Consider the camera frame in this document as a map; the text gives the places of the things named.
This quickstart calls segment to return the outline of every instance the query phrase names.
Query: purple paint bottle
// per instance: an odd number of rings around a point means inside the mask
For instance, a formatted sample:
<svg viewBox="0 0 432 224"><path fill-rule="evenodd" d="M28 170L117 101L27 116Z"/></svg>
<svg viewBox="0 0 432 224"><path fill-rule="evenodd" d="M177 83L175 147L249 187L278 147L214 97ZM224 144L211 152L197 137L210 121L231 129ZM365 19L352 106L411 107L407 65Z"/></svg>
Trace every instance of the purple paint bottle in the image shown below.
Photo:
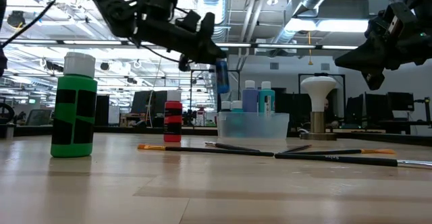
<svg viewBox="0 0 432 224"><path fill-rule="evenodd" d="M245 87L242 91L243 112L258 112L258 90L255 88L255 81L245 81Z"/></svg>

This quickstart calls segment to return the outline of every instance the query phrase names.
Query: lamp base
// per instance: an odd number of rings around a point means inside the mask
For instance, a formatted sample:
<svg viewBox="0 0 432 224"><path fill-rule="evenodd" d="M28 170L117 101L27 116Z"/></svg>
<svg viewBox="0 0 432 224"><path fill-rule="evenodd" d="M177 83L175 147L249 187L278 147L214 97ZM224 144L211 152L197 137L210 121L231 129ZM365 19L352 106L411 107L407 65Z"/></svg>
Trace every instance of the lamp base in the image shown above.
<svg viewBox="0 0 432 224"><path fill-rule="evenodd" d="M337 140L336 134L333 133L301 133L302 140Z"/></svg>

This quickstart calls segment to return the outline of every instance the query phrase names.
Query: green paint bottle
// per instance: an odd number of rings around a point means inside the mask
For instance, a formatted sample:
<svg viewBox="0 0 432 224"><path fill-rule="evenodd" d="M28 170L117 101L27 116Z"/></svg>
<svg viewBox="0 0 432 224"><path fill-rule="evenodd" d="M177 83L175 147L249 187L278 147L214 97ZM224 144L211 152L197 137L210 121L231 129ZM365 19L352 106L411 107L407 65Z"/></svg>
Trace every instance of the green paint bottle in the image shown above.
<svg viewBox="0 0 432 224"><path fill-rule="evenodd" d="M57 83L55 98L53 157L85 157L92 153L97 82L93 56L69 52L64 76Z"/></svg>

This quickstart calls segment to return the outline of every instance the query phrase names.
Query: paintbrush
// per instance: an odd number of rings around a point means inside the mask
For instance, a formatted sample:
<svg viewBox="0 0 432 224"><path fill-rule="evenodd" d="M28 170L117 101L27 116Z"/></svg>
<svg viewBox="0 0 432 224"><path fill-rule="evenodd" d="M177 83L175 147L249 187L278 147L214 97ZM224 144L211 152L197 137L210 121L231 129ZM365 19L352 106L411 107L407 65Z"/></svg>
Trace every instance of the paintbrush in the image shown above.
<svg viewBox="0 0 432 224"><path fill-rule="evenodd" d="M252 149L252 148L246 148L241 146L233 146L230 144L222 144L222 143L216 143L216 142L205 142L206 146L214 146L221 149L227 149L227 150L247 150L247 151L253 151L253 152L260 152L260 150Z"/></svg>
<svg viewBox="0 0 432 224"><path fill-rule="evenodd" d="M310 152L293 152L293 154L300 155L338 155L338 154L369 154L369 153L381 153L381 154L396 154L392 149L348 149L348 150L319 150Z"/></svg>
<svg viewBox="0 0 432 224"><path fill-rule="evenodd" d="M290 153L290 152L297 152L297 151L299 151L299 150L304 150L304 149L308 149L308 148L310 148L312 145L311 144L309 144L309 145L304 145L304 146L295 146L295 147L293 147L293 148L290 148L290 149L288 149L288 150L285 150L285 151L283 151L283 152L279 152L280 154L284 154L284 153Z"/></svg>
<svg viewBox="0 0 432 224"><path fill-rule="evenodd" d="M222 150L222 149L178 147L178 146L152 146L152 145L145 145L145 144L139 144L138 149L140 149L140 150L168 150L168 151L185 151L185 152L225 153L225 154L264 156L264 157L272 157L274 155L273 152L254 152L254 151L249 151L249 150Z"/></svg>
<svg viewBox="0 0 432 224"><path fill-rule="evenodd" d="M430 161L410 161L410 160L385 159L385 158L375 158L375 157L339 157L333 155L276 154L275 158L332 161L338 163L356 163L356 164L363 164L363 165L376 165L376 166L388 166L388 167L420 167L420 168L432 169L432 162Z"/></svg>

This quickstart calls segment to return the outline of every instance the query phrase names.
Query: black tape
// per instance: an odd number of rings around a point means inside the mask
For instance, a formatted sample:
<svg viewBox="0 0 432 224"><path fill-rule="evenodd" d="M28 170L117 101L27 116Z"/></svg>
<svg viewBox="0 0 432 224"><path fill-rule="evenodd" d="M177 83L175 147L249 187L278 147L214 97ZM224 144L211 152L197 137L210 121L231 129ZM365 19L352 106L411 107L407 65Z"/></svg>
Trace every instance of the black tape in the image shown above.
<svg viewBox="0 0 432 224"><path fill-rule="evenodd" d="M83 117L94 117L96 111L96 93L79 90L78 103L76 105L76 115Z"/></svg>
<svg viewBox="0 0 432 224"><path fill-rule="evenodd" d="M95 126L81 119L75 120L74 144L93 143Z"/></svg>
<svg viewBox="0 0 432 224"><path fill-rule="evenodd" d="M182 123L166 123L163 125L163 133L169 135L182 134Z"/></svg>
<svg viewBox="0 0 432 224"><path fill-rule="evenodd" d="M165 117L182 115L182 109L165 109Z"/></svg>
<svg viewBox="0 0 432 224"><path fill-rule="evenodd" d="M72 124L60 119L53 121L52 144L71 144L72 143Z"/></svg>
<svg viewBox="0 0 432 224"><path fill-rule="evenodd" d="M75 90L58 89L57 96L55 97L55 104L57 103L75 103Z"/></svg>

